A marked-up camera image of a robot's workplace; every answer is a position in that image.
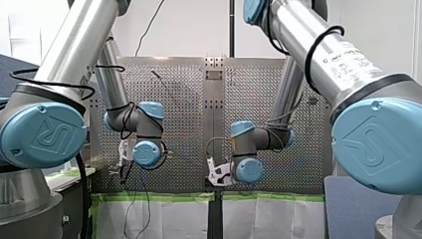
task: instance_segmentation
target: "perforated metal panel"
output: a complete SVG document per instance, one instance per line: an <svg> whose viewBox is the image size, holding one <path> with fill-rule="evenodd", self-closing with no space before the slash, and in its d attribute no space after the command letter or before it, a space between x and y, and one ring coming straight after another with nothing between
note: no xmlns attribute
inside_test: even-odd
<svg viewBox="0 0 422 239"><path fill-rule="evenodd" d="M125 58L122 74L130 101L160 102L165 108L163 141L172 157L157 170L143 171L149 190L159 192L202 191L202 85L203 59L156 60ZM151 71L157 73L159 80ZM99 100L97 123L102 125L105 106ZM109 169L118 163L119 133L99 130L104 167L93 181L94 191L121 189L118 175ZM135 165L126 183L127 189L143 190L140 170Z"/></svg>
<svg viewBox="0 0 422 239"><path fill-rule="evenodd" d="M283 64L270 63L263 60L226 62L226 137L230 136L230 124L236 120L252 120L256 125L265 125L283 72ZM309 98L317 98L316 105L310 105ZM321 192L326 108L323 97L306 86L303 101L295 114L295 144L282 152L259 151L265 170L263 180L250 186L238 184L229 190ZM228 143L224 153L229 158Z"/></svg>
<svg viewBox="0 0 422 239"><path fill-rule="evenodd" d="M253 120L257 125L264 125L284 67L281 60L224 59L224 66L218 66L224 79L213 84L205 80L210 63L202 58L122 58L119 61L126 66L123 79L129 99L136 103L157 101L165 107L163 140L174 152L173 157L156 171L142 172L148 189L158 192L204 191L207 172L204 142L215 135L229 137L230 124L235 120ZM309 98L317 98L316 105L310 105ZM212 117L210 106L204 110L209 99L224 100L218 101L218 105L224 105L218 110L223 110L222 117ZM321 193L323 177L331 163L326 107L322 97L306 88L295 116L296 143L281 153L259 152L265 167L264 179L252 187L241 185L228 190ZM118 175L109 174L118 162L119 134L102 126L105 106L101 94L97 102L93 100L93 108L96 111L91 120L92 144L99 148L99 161L104 165L94 178L93 189L96 192L120 190ZM212 123L204 124L209 118ZM230 150L225 143L223 158L230 158ZM139 178L140 171L135 166L127 189L143 190Z"/></svg>

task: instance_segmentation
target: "blue panel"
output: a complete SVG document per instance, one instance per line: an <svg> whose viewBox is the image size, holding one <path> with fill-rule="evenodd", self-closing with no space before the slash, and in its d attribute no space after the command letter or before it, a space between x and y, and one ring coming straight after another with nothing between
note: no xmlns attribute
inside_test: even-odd
<svg viewBox="0 0 422 239"><path fill-rule="evenodd" d="M250 120L236 121L236 122L233 122L230 127L230 136L236 137L254 128L255 128L255 125Z"/></svg>
<svg viewBox="0 0 422 239"><path fill-rule="evenodd" d="M263 176L263 164L260 160L248 157L243 159L236 168L236 179L241 182L254 183Z"/></svg>
<svg viewBox="0 0 422 239"><path fill-rule="evenodd" d="M82 116L60 103L34 104L15 113L0 131L7 162L24 168L49 168L71 160L87 138Z"/></svg>
<svg viewBox="0 0 422 239"><path fill-rule="evenodd" d="M164 119L164 107L161 103L141 102L139 107L153 118L157 118L159 120Z"/></svg>
<svg viewBox="0 0 422 239"><path fill-rule="evenodd" d="M133 160L140 166L153 166L160 158L158 146L151 141L141 141L133 148Z"/></svg>
<svg viewBox="0 0 422 239"><path fill-rule="evenodd" d="M258 24L265 3L265 0L245 0L243 3L243 20L251 25Z"/></svg>
<svg viewBox="0 0 422 239"><path fill-rule="evenodd" d="M340 165L363 185L392 194L422 193L422 106L390 98L347 108L332 129Z"/></svg>

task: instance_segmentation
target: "grey base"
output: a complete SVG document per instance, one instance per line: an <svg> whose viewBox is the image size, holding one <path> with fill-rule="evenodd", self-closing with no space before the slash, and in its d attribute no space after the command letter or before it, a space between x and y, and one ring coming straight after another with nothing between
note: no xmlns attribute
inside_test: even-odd
<svg viewBox="0 0 422 239"><path fill-rule="evenodd" d="M1 238L61 239L63 236L62 195L54 193L42 209L0 220Z"/></svg>
<svg viewBox="0 0 422 239"><path fill-rule="evenodd" d="M384 216L375 222L375 239L393 238L393 216Z"/></svg>

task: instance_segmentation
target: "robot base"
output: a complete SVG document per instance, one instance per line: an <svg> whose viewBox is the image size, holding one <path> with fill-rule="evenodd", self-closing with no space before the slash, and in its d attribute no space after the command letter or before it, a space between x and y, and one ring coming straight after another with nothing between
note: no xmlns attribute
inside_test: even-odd
<svg viewBox="0 0 422 239"><path fill-rule="evenodd" d="M63 222L62 195L54 193L43 208L1 219L0 235L2 238L61 239Z"/></svg>

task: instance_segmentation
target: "black cable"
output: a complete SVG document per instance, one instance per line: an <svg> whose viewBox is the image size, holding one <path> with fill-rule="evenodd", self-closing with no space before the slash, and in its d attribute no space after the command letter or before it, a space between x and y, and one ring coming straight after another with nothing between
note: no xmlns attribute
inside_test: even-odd
<svg viewBox="0 0 422 239"><path fill-rule="evenodd" d="M285 55L287 55L287 56L289 56L290 54L285 50L285 49L283 49L283 46L282 46L282 44L280 44L280 47L279 46L277 46L275 43L274 43L274 39L273 39L273 36L272 36L272 28L271 28L271 19L270 19L270 16L271 16L271 1L272 0L269 0L268 1L268 4L267 4L267 36L268 36L268 39L270 40L270 43L271 43L271 45L277 50L277 51L279 51L279 52L281 52L281 53L283 53L283 54L285 54Z"/></svg>
<svg viewBox="0 0 422 239"><path fill-rule="evenodd" d="M140 236L140 234L142 234L146 230L146 228L148 228L149 223L151 222L151 202L150 202L150 199L149 199L149 193L148 193L148 190L146 189L145 182L143 181L142 170L140 171L140 182L142 183L143 190L146 194L146 201L148 203L148 220L147 220L146 224L143 226L142 230L140 230L139 233L136 235L135 239L137 239ZM126 235L127 216L128 216L130 208L133 206L134 201L136 200L136 193L137 193L137 191L134 192L133 200L131 201L130 205L127 207L126 213L125 213L125 216L124 216L123 235L124 235L125 238L129 238Z"/></svg>
<svg viewBox="0 0 422 239"><path fill-rule="evenodd" d="M130 110L126 111L123 115L123 118L121 119L122 120L122 127L121 127L121 130L120 130L120 139L121 140L126 140L132 135L132 132L129 131L129 129L126 127L126 125L127 125L128 121L130 120L130 117L131 117L134 109L136 109L136 105L135 105L134 102L129 102L129 104L131 105ZM129 134L126 135L126 136L123 135L125 131L129 131Z"/></svg>
<svg viewBox="0 0 422 239"><path fill-rule="evenodd" d="M140 182L142 183L143 191L146 194L146 201L148 203L148 221L146 222L145 226L143 226L142 230L140 230L139 233L137 233L135 239L137 239L140 236L140 234L142 234L146 230L146 228L148 228L149 223L151 222L151 201L149 200L149 193L148 193L148 190L146 189L145 182L143 181L143 178L142 178L142 170L140 172L141 172Z"/></svg>
<svg viewBox="0 0 422 239"><path fill-rule="evenodd" d="M124 178L122 176L120 176L120 184L126 185L127 178L129 177L132 168L133 168L133 161L129 165L129 169L126 172L126 176Z"/></svg>
<svg viewBox="0 0 422 239"><path fill-rule="evenodd" d="M155 11L154 15L152 16L151 21L150 21L150 22L149 22L149 24L148 24L148 27L146 28L146 30L145 30L145 32L143 33L143 35L140 37L140 39L139 39L139 44L137 45L137 49L136 49L136 52L135 52L135 54L134 54L136 57L137 57L137 54L139 53L139 50L140 50L140 45L142 45L142 40L143 40L143 38L146 36L146 34L148 34L149 28L151 28L151 25L152 25L152 23L153 23L153 21L154 21L155 17L157 16L157 14L158 14L158 12L159 12L159 10L160 10L160 8L161 8L162 4L164 3L164 1L165 1L165 0L161 0L161 2L160 2L160 3L159 3L159 5L158 5L157 10Z"/></svg>
<svg viewBox="0 0 422 239"><path fill-rule="evenodd" d="M148 117L150 120L152 120L161 130L161 133L164 133L164 127L162 127L161 123L159 123L156 119L151 117L149 114L146 113L141 107L136 106L136 108L143 112L143 114Z"/></svg>
<svg viewBox="0 0 422 239"><path fill-rule="evenodd" d="M110 66L103 66L103 65L96 65L97 68L106 68L106 69L116 69L118 72L122 73L126 71L126 68L123 66L114 66L114 65L110 65Z"/></svg>
<svg viewBox="0 0 422 239"><path fill-rule="evenodd" d="M82 160L81 154L76 155L76 160L78 163L78 168L81 175L81 184L82 184L82 205L83 205L83 215L82 215L82 230L81 230L81 239L88 238L88 221L89 221L89 210L90 210L90 193L88 191L88 179L87 173L85 172L84 161Z"/></svg>
<svg viewBox="0 0 422 239"><path fill-rule="evenodd" d="M126 209L126 213L125 213L125 215L124 215L123 235L124 235L124 237L125 237L125 238L129 238L129 237L126 235L127 215L129 214L130 207L132 207L132 206L133 206L133 203L134 203L134 201L136 200L136 192L137 192L137 191L134 191L134 193L133 193L133 200L131 201L130 205L127 207L127 209Z"/></svg>
<svg viewBox="0 0 422 239"><path fill-rule="evenodd" d="M156 165L156 166L154 166L154 167L141 167L143 170L146 170L146 171L153 171L153 170L156 170L156 169L158 169L158 168L160 168L163 164L164 164L164 162L165 162L165 160L167 160L167 156L168 156L168 150L167 150L167 146L165 145L165 143L162 141L161 142L161 144L162 144L162 147L163 147L163 149L164 149L164 157L163 157L163 159L161 160L161 162L158 164L158 165Z"/></svg>
<svg viewBox="0 0 422 239"><path fill-rule="evenodd" d="M91 98L95 93L96 90L90 86L82 86L82 85L72 85L72 84L67 84L67 83L53 83L53 82L39 82L39 81L35 81L33 79L29 79L29 78L25 78L25 77L18 77L18 75L22 75L22 74L28 74L28 73L36 73L38 72L38 69L34 68L34 69L24 69L24 70L18 70L18 71L13 71L11 73L9 73L9 76L15 80L20 80L26 83L31 83L31 84L35 84L38 86L55 86L55 87L66 87L66 88L76 88L76 89L84 89L84 90L90 90L91 92L84 98L82 98L82 100L86 100Z"/></svg>
<svg viewBox="0 0 422 239"><path fill-rule="evenodd" d="M314 53L317 49L317 46L319 46L319 44L323 41L323 39L333 33L337 33L337 30L339 31L339 34L341 34L341 36L344 36L344 28L341 26L332 26L329 27L328 29L326 29L326 31L324 31L322 34L320 34L316 40L314 41L313 45L310 47L310 50L307 53L307 57L305 58L305 78L307 79L308 85L310 85L311 89L314 90L314 92L319 94L319 90L317 89L317 87L314 85L314 81L313 78L311 76L311 63L313 60L313 56Z"/></svg>

